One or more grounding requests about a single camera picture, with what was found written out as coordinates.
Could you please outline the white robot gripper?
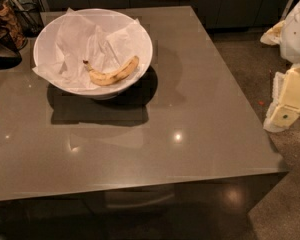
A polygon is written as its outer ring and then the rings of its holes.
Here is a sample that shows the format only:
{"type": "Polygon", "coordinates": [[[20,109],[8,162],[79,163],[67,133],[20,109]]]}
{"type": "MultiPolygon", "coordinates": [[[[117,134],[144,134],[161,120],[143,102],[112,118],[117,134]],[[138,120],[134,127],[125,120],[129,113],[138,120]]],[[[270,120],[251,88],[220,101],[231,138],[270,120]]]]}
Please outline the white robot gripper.
{"type": "Polygon", "coordinates": [[[263,128],[268,132],[282,132],[300,117],[300,0],[285,21],[279,21],[267,30],[260,42],[266,45],[280,43],[281,57],[294,63],[285,73],[275,74],[273,100],[263,123],[263,128]]]}

